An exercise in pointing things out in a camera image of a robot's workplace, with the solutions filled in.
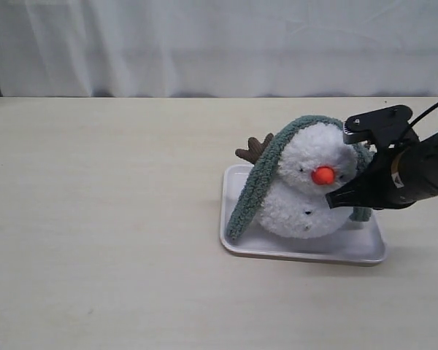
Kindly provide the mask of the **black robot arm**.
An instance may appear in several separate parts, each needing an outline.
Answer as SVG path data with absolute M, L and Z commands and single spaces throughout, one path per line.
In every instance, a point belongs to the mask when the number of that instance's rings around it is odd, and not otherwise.
M 329 207 L 404 209 L 438 196 L 438 132 L 421 141 L 412 129 L 412 110 L 396 105 L 349 117 L 343 141 L 373 144 L 370 164 L 338 190 Z

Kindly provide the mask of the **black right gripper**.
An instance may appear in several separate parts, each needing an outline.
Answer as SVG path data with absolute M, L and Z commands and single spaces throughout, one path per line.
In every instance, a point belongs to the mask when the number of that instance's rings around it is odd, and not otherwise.
M 326 194 L 331 209 L 404 209 L 438 197 L 438 145 L 417 144 L 397 154 L 389 167 L 363 173 Z

